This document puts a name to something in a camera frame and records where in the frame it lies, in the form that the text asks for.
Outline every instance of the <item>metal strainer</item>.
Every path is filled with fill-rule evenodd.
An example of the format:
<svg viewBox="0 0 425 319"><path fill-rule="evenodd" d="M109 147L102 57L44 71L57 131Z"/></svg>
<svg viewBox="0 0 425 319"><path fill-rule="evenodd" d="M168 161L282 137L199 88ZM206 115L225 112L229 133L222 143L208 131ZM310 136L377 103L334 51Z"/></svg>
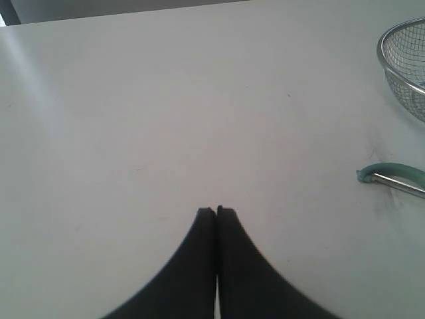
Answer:
<svg viewBox="0 0 425 319"><path fill-rule="evenodd" d="M388 30L377 54L397 100L425 122L425 17Z"/></svg>

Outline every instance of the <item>gray wall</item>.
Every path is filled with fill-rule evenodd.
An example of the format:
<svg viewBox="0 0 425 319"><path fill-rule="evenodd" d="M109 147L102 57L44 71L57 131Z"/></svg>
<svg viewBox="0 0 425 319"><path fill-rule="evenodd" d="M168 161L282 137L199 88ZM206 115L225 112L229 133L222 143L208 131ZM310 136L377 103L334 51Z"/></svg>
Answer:
<svg viewBox="0 0 425 319"><path fill-rule="evenodd" d="M22 23L113 15L238 0L11 0Z"/></svg>

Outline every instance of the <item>metal rod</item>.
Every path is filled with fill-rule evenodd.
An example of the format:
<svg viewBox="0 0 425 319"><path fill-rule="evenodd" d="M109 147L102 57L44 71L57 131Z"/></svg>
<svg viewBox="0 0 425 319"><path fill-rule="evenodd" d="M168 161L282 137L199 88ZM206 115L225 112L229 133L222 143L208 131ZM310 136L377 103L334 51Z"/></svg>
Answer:
<svg viewBox="0 0 425 319"><path fill-rule="evenodd" d="M411 194L413 196L417 196L417 197L425 199L425 190L403 183L402 181L397 181L396 179L389 178L387 176L377 174L377 173L374 173L371 175L371 180L377 183L398 189L400 191Z"/></svg>

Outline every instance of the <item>white table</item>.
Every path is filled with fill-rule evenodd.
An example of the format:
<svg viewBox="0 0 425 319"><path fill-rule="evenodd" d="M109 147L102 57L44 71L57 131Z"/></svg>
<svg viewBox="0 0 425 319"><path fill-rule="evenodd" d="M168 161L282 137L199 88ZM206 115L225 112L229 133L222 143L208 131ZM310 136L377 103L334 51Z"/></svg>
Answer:
<svg viewBox="0 0 425 319"><path fill-rule="evenodd" d="M344 318L425 316L425 202L356 169L425 169L379 36L409 0L253 0L0 29L0 318L98 318L198 207Z"/></svg>

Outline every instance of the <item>white countertop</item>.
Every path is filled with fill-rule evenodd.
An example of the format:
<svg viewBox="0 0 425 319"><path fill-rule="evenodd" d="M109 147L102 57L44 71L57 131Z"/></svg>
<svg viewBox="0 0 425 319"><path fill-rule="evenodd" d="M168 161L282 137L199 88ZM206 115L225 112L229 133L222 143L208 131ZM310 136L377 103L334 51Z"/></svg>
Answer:
<svg viewBox="0 0 425 319"><path fill-rule="evenodd" d="M198 207L344 318L425 316L425 124L375 45L425 3L258 0L0 29L0 318L98 318Z"/></svg>

